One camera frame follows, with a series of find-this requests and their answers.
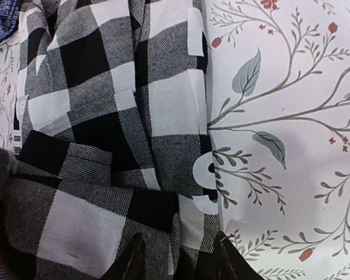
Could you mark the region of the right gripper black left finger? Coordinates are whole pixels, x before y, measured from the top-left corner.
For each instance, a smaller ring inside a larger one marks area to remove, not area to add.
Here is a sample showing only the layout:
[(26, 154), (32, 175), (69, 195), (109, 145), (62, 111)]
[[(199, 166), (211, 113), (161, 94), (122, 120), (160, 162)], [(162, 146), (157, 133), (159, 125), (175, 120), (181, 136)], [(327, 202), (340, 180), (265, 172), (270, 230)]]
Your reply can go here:
[(100, 277), (100, 280), (142, 280), (145, 279), (146, 245), (140, 233), (134, 234), (120, 256)]

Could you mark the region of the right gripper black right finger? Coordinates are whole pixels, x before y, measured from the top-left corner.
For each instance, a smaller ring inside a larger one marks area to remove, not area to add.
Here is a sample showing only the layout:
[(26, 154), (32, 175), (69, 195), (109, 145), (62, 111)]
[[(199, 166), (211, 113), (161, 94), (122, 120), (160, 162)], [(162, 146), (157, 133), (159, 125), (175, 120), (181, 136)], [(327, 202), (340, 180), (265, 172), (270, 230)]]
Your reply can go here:
[(216, 234), (213, 247), (212, 279), (263, 280), (223, 232)]

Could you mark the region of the black white checkered shirt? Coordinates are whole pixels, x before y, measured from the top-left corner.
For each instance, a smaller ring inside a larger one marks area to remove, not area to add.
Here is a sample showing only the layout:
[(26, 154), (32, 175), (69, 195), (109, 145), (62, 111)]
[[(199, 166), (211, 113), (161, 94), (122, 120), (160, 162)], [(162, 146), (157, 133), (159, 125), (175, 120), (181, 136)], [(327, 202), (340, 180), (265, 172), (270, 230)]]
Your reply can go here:
[(0, 148), (0, 279), (212, 279), (219, 231), (200, 1), (24, 1), (22, 146)]

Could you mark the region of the blue checkered shirt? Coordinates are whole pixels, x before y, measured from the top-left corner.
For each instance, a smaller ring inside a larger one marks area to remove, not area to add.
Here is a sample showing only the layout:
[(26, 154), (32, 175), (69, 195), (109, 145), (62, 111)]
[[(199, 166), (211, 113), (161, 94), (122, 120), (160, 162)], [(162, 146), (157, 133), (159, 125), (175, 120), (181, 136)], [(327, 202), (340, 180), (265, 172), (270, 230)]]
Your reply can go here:
[(0, 0), (0, 43), (15, 32), (18, 18), (19, 1)]

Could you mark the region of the floral patterned table cloth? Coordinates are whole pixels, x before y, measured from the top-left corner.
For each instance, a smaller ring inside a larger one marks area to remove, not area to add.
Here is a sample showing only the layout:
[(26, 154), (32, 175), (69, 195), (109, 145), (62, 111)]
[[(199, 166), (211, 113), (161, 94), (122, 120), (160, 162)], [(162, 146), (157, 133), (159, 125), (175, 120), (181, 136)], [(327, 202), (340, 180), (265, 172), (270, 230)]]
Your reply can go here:
[(263, 279), (350, 279), (350, 1), (200, 3), (219, 231)]

